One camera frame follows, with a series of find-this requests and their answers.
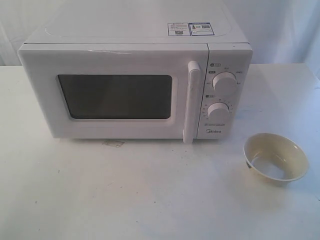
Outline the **upper white power knob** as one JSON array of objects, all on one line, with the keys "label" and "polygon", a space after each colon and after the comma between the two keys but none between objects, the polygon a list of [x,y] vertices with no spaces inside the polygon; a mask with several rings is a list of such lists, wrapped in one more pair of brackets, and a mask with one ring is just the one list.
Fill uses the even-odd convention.
[{"label": "upper white power knob", "polygon": [[221,72],[212,80],[212,86],[218,93],[230,95],[237,90],[236,77],[230,72]]}]

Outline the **white Midea microwave body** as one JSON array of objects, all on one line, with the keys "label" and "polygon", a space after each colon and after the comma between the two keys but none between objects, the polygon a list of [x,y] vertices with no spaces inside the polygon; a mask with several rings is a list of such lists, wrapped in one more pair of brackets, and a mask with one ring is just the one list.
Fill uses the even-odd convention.
[{"label": "white Midea microwave body", "polygon": [[[229,134],[253,55],[249,41],[220,0],[69,0],[24,44],[207,45],[193,140],[222,139]],[[236,78],[237,89],[232,94],[213,88],[213,78],[222,72]],[[228,106],[227,120],[209,119],[207,110],[214,103]]]}]

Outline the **cream ceramic bowl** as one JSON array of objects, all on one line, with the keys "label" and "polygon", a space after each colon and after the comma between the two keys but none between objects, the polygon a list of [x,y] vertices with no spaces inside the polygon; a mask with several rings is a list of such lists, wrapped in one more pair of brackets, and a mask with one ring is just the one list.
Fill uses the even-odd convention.
[{"label": "cream ceramic bowl", "polygon": [[245,163],[259,180],[286,186],[309,170],[305,152],[292,140],[274,133],[257,133],[243,145]]}]

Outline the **white microwave oven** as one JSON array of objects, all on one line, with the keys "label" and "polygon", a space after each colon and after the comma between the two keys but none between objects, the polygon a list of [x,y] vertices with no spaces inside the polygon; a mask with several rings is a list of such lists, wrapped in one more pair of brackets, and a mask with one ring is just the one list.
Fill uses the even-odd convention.
[{"label": "white microwave oven", "polygon": [[206,44],[26,43],[18,55],[54,138],[197,136]]}]

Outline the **lower white timer knob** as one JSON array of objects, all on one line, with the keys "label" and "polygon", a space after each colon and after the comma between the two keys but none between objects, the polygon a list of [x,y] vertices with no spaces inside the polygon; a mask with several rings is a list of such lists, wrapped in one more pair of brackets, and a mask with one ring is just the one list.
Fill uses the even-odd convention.
[{"label": "lower white timer knob", "polygon": [[229,116],[229,107],[222,102],[211,104],[207,109],[208,118],[211,121],[226,121]]}]

